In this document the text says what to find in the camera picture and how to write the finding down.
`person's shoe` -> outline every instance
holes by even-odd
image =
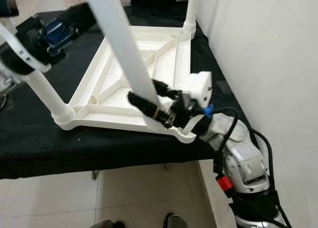
[[[94,224],[90,228],[113,228],[114,223],[111,220],[104,220],[100,223]]]
[[[168,213],[166,216],[165,216],[165,219],[163,221],[163,226],[162,228],[168,228],[168,220],[170,217],[172,217],[174,215],[174,213]]]
[[[165,216],[162,228],[188,228],[188,225],[180,216],[169,213]]]
[[[113,224],[113,228],[125,228],[125,224],[122,222],[116,222]]]

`black tablecloth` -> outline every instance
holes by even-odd
[[[181,27],[186,3],[169,8],[126,7],[132,25]],[[57,15],[43,13],[44,19]],[[103,39],[94,26],[72,43],[68,57],[45,74],[68,102]],[[191,72],[212,71],[212,102],[239,108],[199,26],[191,44]],[[63,131],[27,85],[8,96],[0,112],[0,178],[102,170],[132,165],[212,158],[211,148],[196,139],[182,144],[175,137],[131,131],[77,127]]]

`white wall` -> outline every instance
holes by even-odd
[[[67,5],[63,0],[16,0],[19,16],[12,20],[16,26],[38,12],[64,10]]]
[[[294,227],[318,224],[318,1],[201,0],[198,21],[252,126],[272,143]]]

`robotic arm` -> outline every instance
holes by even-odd
[[[130,103],[166,128],[175,126],[182,132],[188,132],[187,128],[192,128],[191,132],[211,146],[215,151],[213,169],[217,173],[216,180],[227,197],[233,199],[230,207],[238,227],[290,228],[275,190],[268,140],[238,120],[238,113],[234,108],[213,110],[212,105],[202,108],[200,93],[173,90],[162,82],[153,82],[158,95],[173,100],[167,113],[131,92],[128,94]],[[232,112],[235,116],[230,117],[222,112]],[[264,156],[252,142],[250,133],[263,139],[268,147],[270,175],[267,175]]]

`blue object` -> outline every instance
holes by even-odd
[[[211,104],[208,107],[203,108],[202,110],[203,110],[205,116],[211,117],[211,113],[212,113],[213,109],[214,109],[214,105]]]
[[[47,40],[49,44],[56,47],[70,38],[74,31],[72,28],[65,26],[62,22],[54,21],[46,26]]]

